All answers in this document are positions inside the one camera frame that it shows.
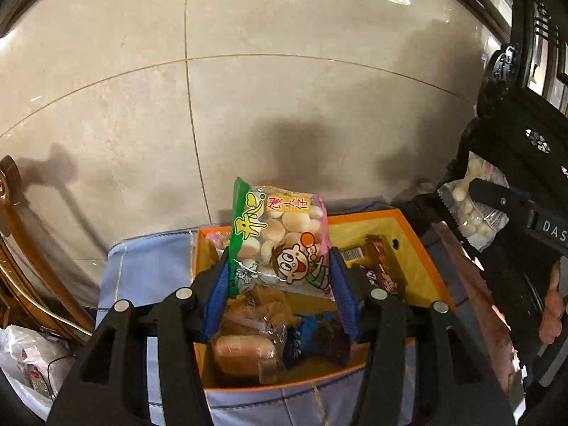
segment plastic wrapper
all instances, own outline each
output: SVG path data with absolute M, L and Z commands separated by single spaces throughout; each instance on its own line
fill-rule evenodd
M 302 322 L 301 317 L 292 313 L 286 294 L 280 289 L 256 285 L 248 296 L 254 300 L 258 312 L 276 327 L 295 327 Z
M 21 377 L 13 377 L 6 371 L 4 365 L 2 365 L 2 371 L 4 372 L 8 383 L 18 395 L 20 400 L 28 407 L 33 413 L 35 413 L 39 418 L 47 421 L 47 416 L 53 405 L 53 400 L 46 398 L 38 393 L 29 386 L 29 380 L 22 379 Z
M 0 329 L 0 354 L 0 366 L 6 374 L 47 399 L 57 396 L 73 364 L 73 358 L 67 357 L 69 351 L 62 344 L 14 325 Z M 12 361 L 19 367 L 21 375 L 15 373 Z
M 215 364 L 227 384 L 274 384 L 281 369 L 286 327 L 268 316 L 284 320 L 269 305 L 256 305 L 251 297 L 240 296 L 227 303 L 218 334 L 212 341 Z
M 211 241 L 213 245 L 215 245 L 215 250 L 217 250 L 217 254 L 219 258 L 223 255 L 225 248 L 229 246 L 229 233 L 224 233 L 221 231 L 210 232 L 205 236 L 206 239 Z
M 403 299 L 406 280 L 402 272 L 389 264 L 380 236 L 368 235 L 364 245 L 345 248 L 340 254 L 348 267 L 357 265 L 371 285 Z
M 388 264 L 387 256 L 384 251 L 383 241 L 378 236 L 367 236 L 365 242 L 371 256 L 373 270 L 376 273 L 376 286 L 386 290 L 390 295 L 402 298 L 404 296 L 405 281 L 404 277 L 397 277 Z M 371 280 L 371 275 L 367 272 L 367 278 Z
M 475 178 L 509 187 L 507 178 L 497 167 L 470 152 L 464 179 L 444 184 L 438 189 L 438 195 L 458 224 L 461 234 L 473 247 L 483 251 L 498 231 L 507 225 L 509 218 L 502 211 L 471 199 L 469 185 Z
M 229 297 L 263 283 L 332 297 L 329 235 L 318 194 L 251 187 L 237 178 L 229 244 Z
M 351 352 L 351 340 L 343 330 L 339 315 L 320 312 L 302 316 L 302 324 L 288 330 L 283 362 L 286 368 L 301 364 L 308 357 L 325 357 L 346 367 Z

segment tile grout line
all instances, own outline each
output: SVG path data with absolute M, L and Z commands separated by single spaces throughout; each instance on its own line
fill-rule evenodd
M 401 76 L 401 77 L 407 78 L 409 80 L 414 80 L 415 82 L 422 83 L 424 85 L 430 86 L 430 87 L 435 88 L 435 89 L 439 89 L 440 91 L 443 91 L 447 94 L 455 96 L 456 98 L 461 99 L 463 101 L 466 101 L 468 103 L 470 102 L 469 99 L 464 98 L 463 96 L 459 95 L 458 93 L 453 93 L 453 92 L 448 91 L 447 89 L 444 89 L 440 86 L 436 86 L 435 84 L 431 84 L 431 83 L 425 82 L 423 80 L 419 80 L 418 78 L 414 78 L 413 76 L 405 75 L 404 73 L 394 72 L 394 71 L 388 70 L 388 69 L 383 69 L 382 67 L 370 66 L 368 64 L 360 64 L 359 62 L 344 61 L 342 59 L 331 59 L 331 58 L 324 58 L 324 57 L 321 57 L 321 56 L 304 56 L 302 54 L 243 53 L 243 54 L 217 54 L 217 55 L 214 55 L 214 56 L 197 56 L 197 57 L 194 57 L 194 58 L 186 58 L 186 61 L 202 61 L 202 60 L 206 60 L 206 59 L 218 59 L 218 58 L 230 58 L 230 57 L 255 57 L 255 56 L 256 57 L 265 56 L 265 57 L 289 57 L 289 58 L 299 58 L 299 59 L 319 59 L 320 61 L 340 62 L 342 64 L 349 64 L 349 65 L 357 66 L 357 67 L 366 67 L 368 69 L 379 70 L 380 72 L 391 73 L 393 75 Z
M 132 69 L 132 70 L 127 70 L 125 72 L 121 72 L 121 73 L 117 73 L 116 75 L 111 75 L 111 76 L 107 76 L 106 78 L 102 78 L 100 80 L 97 80 L 96 82 L 92 82 L 89 84 L 86 84 L 84 86 L 81 86 L 78 89 L 74 89 L 72 91 L 69 91 L 68 93 L 60 96 L 57 99 L 53 99 L 52 101 L 48 102 L 45 105 L 42 105 L 38 110 L 34 110 L 32 113 L 30 113 L 29 115 L 26 115 L 24 118 L 22 118 L 21 120 L 17 121 L 15 124 L 13 124 L 12 126 L 10 126 L 6 131 L 4 131 L 1 135 L 1 137 L 5 137 L 5 135 L 7 135 L 7 133 L 9 133 L 10 131 L 12 131 L 15 127 L 17 127 L 18 125 L 21 125 L 22 123 L 24 123 L 25 121 L 27 121 L 29 118 L 31 118 L 33 115 L 35 115 L 36 113 L 40 112 L 41 110 L 45 109 L 46 107 L 56 103 L 57 101 L 66 98 L 67 96 L 70 96 L 76 92 L 82 91 L 83 89 L 89 88 L 91 86 L 95 86 L 96 84 L 102 83 L 102 82 L 106 82 L 107 80 L 112 80 L 114 78 L 118 78 L 120 76 L 123 75 L 128 75 L 129 73 L 134 73 L 134 72 L 139 72 L 141 70 L 145 70 L 145 69 L 151 69 L 153 67 L 161 67 L 161 66 L 167 66 L 169 64 L 175 64 L 177 62 L 185 62 L 186 65 L 186 73 L 187 73 L 187 88 L 189 91 L 189 71 L 187 69 L 187 62 L 188 61 L 202 61 L 205 59 L 218 59 L 218 58 L 229 58 L 229 57 L 290 57 L 290 58 L 300 58 L 300 59 L 319 59 L 320 61 L 331 61 L 331 62 L 341 62 L 342 64 L 349 64 L 352 66 L 357 66 L 357 67 L 366 67 L 368 69 L 373 69 L 373 70 L 379 70 L 381 72 L 385 72 L 385 73 L 391 73 L 393 75 L 396 76 L 401 76 L 403 78 L 407 78 L 409 80 L 414 80 L 418 83 L 422 83 L 424 85 L 430 86 L 432 88 L 435 89 L 439 89 L 440 91 L 443 91 L 447 94 L 450 94 L 452 96 L 455 96 L 457 99 L 460 99 L 462 101 L 468 102 L 470 103 L 471 101 L 467 98 L 464 98 L 463 96 L 457 94 L 457 93 L 453 93 L 451 91 L 448 91 L 447 89 L 441 88 L 439 86 L 436 86 L 434 84 L 428 83 L 428 82 L 424 82 L 423 80 L 419 80 L 418 78 L 414 78 L 410 75 L 404 75 L 404 73 L 398 73 L 398 72 L 393 72 L 392 70 L 388 70 L 388 69 L 383 69 L 381 67 L 374 67 L 374 66 L 369 66 L 367 64 L 359 64 L 358 62 L 352 62 L 352 61 L 344 61 L 342 59 L 331 59 L 331 58 L 324 58 L 324 57 L 319 57 L 319 56 L 304 56 L 304 55 L 300 55 L 300 54 L 269 54 L 269 53 L 246 53 L 246 54 L 218 54 L 218 55 L 213 55 L 213 56 L 197 56 L 194 58 L 188 58 L 187 57 L 187 28 L 186 28 L 186 33 L 184 34 L 184 43 L 185 43 L 185 47 L 186 47 L 186 53 L 185 53 L 185 58 L 184 59 L 176 59 L 175 61 L 167 61 L 167 62 L 161 62 L 159 64 L 152 64 L 149 66 L 144 66 L 144 67 L 139 67 L 137 69 Z
M 69 91 L 68 93 L 64 94 L 63 96 L 60 96 L 57 99 L 53 99 L 53 101 L 48 102 L 45 105 L 42 105 L 38 110 L 34 110 L 32 113 L 30 113 L 29 115 L 26 115 L 24 118 L 22 118 L 21 120 L 19 120 L 18 122 L 16 122 L 15 124 L 13 124 L 11 127 L 9 127 L 6 131 L 4 131 L 0 137 L 4 137 L 7 133 L 9 133 L 10 131 L 12 131 L 16 126 L 21 125 L 22 123 L 24 123 L 26 120 L 28 120 L 32 115 L 35 115 L 36 113 L 38 113 L 40 110 L 45 109 L 46 107 L 49 107 L 51 104 L 56 103 L 57 101 L 66 98 L 67 96 L 70 96 L 72 94 L 75 94 L 79 91 L 82 91 L 83 89 L 89 88 L 91 86 L 95 86 L 96 84 L 102 83 L 102 82 L 106 82 L 107 80 L 112 80 L 114 78 L 118 78 L 120 76 L 123 75 L 128 75 L 129 73 L 134 73 L 134 72 L 140 72 L 141 70 L 145 70 L 145 69 L 151 69 L 153 67 L 161 67 L 161 66 L 167 66 L 169 64 L 175 64 L 176 62 L 187 62 L 186 59 L 176 59 L 175 61 L 167 61 L 167 62 L 161 62 L 160 64 L 153 64 L 151 66 L 146 66 L 146 67 L 139 67 L 138 69 L 133 69 L 133 70 L 128 70 L 126 72 L 121 72 L 118 73 L 117 75 L 112 75 L 112 76 L 107 76 L 107 78 L 103 78 L 100 80 L 97 80 L 96 82 L 92 82 L 89 84 L 86 84 L 84 86 L 81 86 L 78 89 L 74 89 L 72 91 Z
M 197 151 L 197 138 L 195 137 L 195 126 L 193 124 L 193 110 L 191 108 L 191 93 L 189 92 L 189 67 L 187 59 L 187 0 L 184 0 L 184 57 L 185 57 L 185 81 L 187 85 L 187 105 L 189 107 L 189 119 L 191 122 L 191 134 L 193 135 L 193 146 L 195 148 L 195 160 L 197 161 L 197 170 L 200 173 L 201 189 L 203 191 L 203 200 L 205 201 L 205 208 L 207 209 L 207 216 L 209 222 L 211 220 L 211 212 L 209 211 L 209 203 L 207 202 L 207 195 L 205 193 L 205 183 L 203 182 L 203 172 L 201 171 L 200 154 Z

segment cable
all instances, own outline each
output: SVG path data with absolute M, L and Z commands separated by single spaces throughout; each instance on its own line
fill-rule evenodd
M 44 384 L 45 384 L 45 388 L 47 389 L 47 394 L 49 395 L 49 398 L 50 398 L 51 400 L 53 400 L 53 391 L 51 391 L 50 388 L 49 388 L 49 376 L 47 377 L 48 379 L 47 379 L 47 381 L 46 381 L 45 378 L 44 378 L 44 376 L 42 375 L 42 372 L 39 371 L 39 370 L 37 370 L 37 371 L 38 371 L 38 375 L 42 377 L 42 381 L 43 381 Z
M 10 283 L 16 288 L 16 290 L 19 291 L 19 293 L 26 298 L 30 303 L 32 303 L 35 307 L 37 307 L 39 310 L 45 312 L 47 315 L 55 318 L 56 320 L 63 322 L 64 324 L 67 324 L 71 327 L 73 327 L 76 330 L 79 330 L 80 332 L 86 334 L 87 336 L 92 336 L 93 334 L 91 332 L 89 332 L 88 330 L 85 330 L 84 328 L 79 327 L 77 324 L 74 324 L 73 322 L 70 322 L 69 320 L 67 320 L 66 318 L 63 317 L 59 317 L 59 315 L 54 314 L 53 312 L 51 312 L 49 309 L 46 309 L 45 307 L 43 307 L 41 304 L 36 303 L 36 301 L 34 301 L 32 298 L 30 298 L 26 293 L 24 293 L 22 291 L 22 289 L 15 283 L 15 281 L 13 281 L 12 277 L 10 277 L 9 273 L 6 271 L 6 269 L 4 268 L 4 266 L 2 266 L 2 264 L 0 264 L 0 270 L 2 270 L 2 273 L 4 273 L 4 275 L 8 278 L 8 280 L 10 281 Z
M 53 359 L 49 364 L 47 364 L 47 384 L 48 384 L 48 388 L 49 388 L 49 392 L 50 392 L 50 397 L 52 398 L 52 400 L 55 400 L 54 398 L 55 393 L 53 392 L 53 386 L 51 385 L 51 380 L 49 379 L 49 367 L 51 367 L 51 364 L 54 362 L 57 362 L 59 360 L 63 360 L 66 359 L 67 357 L 73 357 L 73 354 L 67 354 L 67 355 L 63 355 L 61 357 L 57 357 L 56 359 Z

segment snack bag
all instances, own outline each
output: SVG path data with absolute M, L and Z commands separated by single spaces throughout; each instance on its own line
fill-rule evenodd
M 471 199 L 469 184 L 475 178 L 509 187 L 507 178 L 497 167 L 470 152 L 464 179 L 444 184 L 438 189 L 438 195 L 457 222 L 462 235 L 473 247 L 483 251 L 491 244 L 498 231 L 507 225 L 509 218 L 502 211 Z
M 377 236 L 366 236 L 365 243 L 373 260 L 373 270 L 376 273 L 375 285 L 387 291 L 390 295 L 402 298 L 406 288 L 404 276 L 397 277 L 388 265 L 382 239 Z M 369 273 L 367 273 L 367 278 L 373 283 Z
M 229 297 L 257 283 L 332 297 L 329 245 L 320 195 L 251 187 L 237 178 L 229 242 Z
M 249 292 L 249 296 L 256 308 L 275 326 L 295 327 L 302 321 L 301 317 L 292 313 L 286 293 L 280 289 L 258 284 Z
M 320 312 L 302 316 L 303 322 L 288 330 L 283 361 L 286 368 L 301 364 L 308 357 L 325 357 L 341 367 L 347 366 L 351 339 L 343 330 L 339 315 Z

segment bread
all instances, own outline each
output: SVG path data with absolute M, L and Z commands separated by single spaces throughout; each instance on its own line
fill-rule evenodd
M 276 348 L 262 335 L 221 336 L 213 345 L 218 367 L 228 375 L 259 376 L 276 367 Z

